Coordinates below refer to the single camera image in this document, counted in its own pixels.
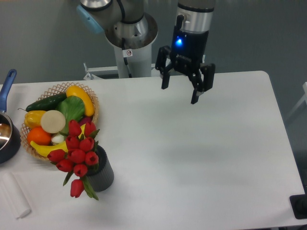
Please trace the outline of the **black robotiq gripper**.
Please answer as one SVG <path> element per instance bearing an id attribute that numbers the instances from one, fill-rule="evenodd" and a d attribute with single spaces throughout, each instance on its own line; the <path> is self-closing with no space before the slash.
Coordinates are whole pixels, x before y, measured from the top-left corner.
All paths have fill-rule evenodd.
<path id="1" fill-rule="evenodd" d="M 215 64 L 201 64 L 204 54 L 208 31 L 195 32 L 183 29 L 184 16 L 178 15 L 174 26 L 171 48 L 160 47 L 156 58 L 155 69 L 160 71 L 164 90 L 169 86 L 170 70 L 180 72 L 186 76 L 192 75 L 194 87 L 191 104 L 198 102 L 199 97 L 213 87 Z M 171 63 L 166 64 L 170 56 Z"/>

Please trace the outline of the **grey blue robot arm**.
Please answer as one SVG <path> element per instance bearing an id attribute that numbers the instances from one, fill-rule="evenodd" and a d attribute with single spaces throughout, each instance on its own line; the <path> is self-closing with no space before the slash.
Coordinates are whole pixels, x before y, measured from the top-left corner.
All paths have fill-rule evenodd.
<path id="1" fill-rule="evenodd" d="M 82 0 L 77 13 L 93 33 L 104 33 L 113 46 L 120 78 L 149 77 L 160 72 L 162 89 L 170 72 L 189 78 L 194 91 L 191 103 L 213 87 L 215 65 L 204 64 L 215 2 L 180 0 L 170 46 L 160 47 L 152 62 L 152 43 L 158 35 L 155 19 L 144 11 L 141 0 Z"/>

